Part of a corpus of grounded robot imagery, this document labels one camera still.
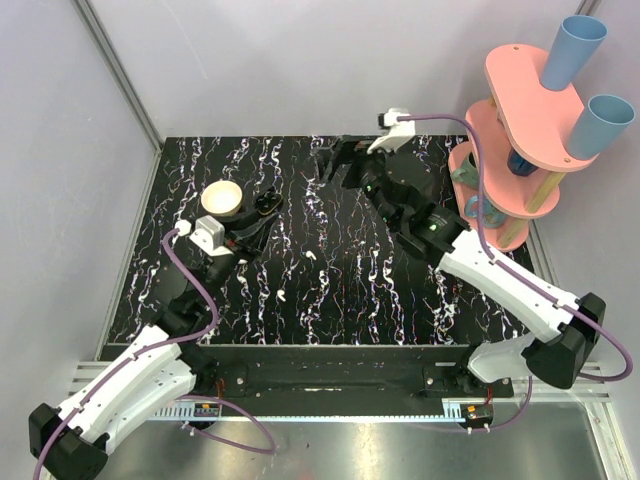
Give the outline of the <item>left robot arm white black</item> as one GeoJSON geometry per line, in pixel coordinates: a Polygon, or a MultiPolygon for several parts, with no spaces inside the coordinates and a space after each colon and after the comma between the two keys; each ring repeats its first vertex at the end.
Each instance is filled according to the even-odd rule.
{"type": "Polygon", "coordinates": [[[178,419],[202,431],[227,395],[242,395],[233,379],[245,366],[222,365],[200,341],[220,322],[214,293],[238,264],[261,255],[277,216],[275,207],[253,207],[175,224],[162,240],[171,264],[157,278],[155,318],[76,394],[30,414],[34,478],[94,479],[119,444],[163,407],[194,402],[193,412],[178,419]]]}

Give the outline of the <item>black earbud charging case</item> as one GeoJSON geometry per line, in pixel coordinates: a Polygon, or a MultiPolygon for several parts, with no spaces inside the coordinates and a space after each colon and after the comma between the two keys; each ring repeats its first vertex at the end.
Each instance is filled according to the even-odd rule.
{"type": "Polygon", "coordinates": [[[254,208],[263,217],[279,210],[283,203],[283,196],[274,187],[260,193],[254,200],[254,208]]]}

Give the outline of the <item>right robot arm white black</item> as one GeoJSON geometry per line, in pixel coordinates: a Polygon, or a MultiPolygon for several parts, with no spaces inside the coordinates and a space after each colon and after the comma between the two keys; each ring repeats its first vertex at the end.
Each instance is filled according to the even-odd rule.
{"type": "Polygon", "coordinates": [[[467,221],[431,198],[432,184],[416,188],[393,180],[390,154],[369,152],[370,141],[341,137],[319,149],[314,159],[321,180],[347,166],[345,189],[359,190],[374,206],[396,241],[411,257],[456,276],[513,314],[528,332],[496,343],[472,345],[454,371],[453,382],[476,396],[504,378],[534,376],[546,384],[573,386],[599,334],[605,302],[593,293],[565,292],[511,261],[481,239],[467,221]]]}

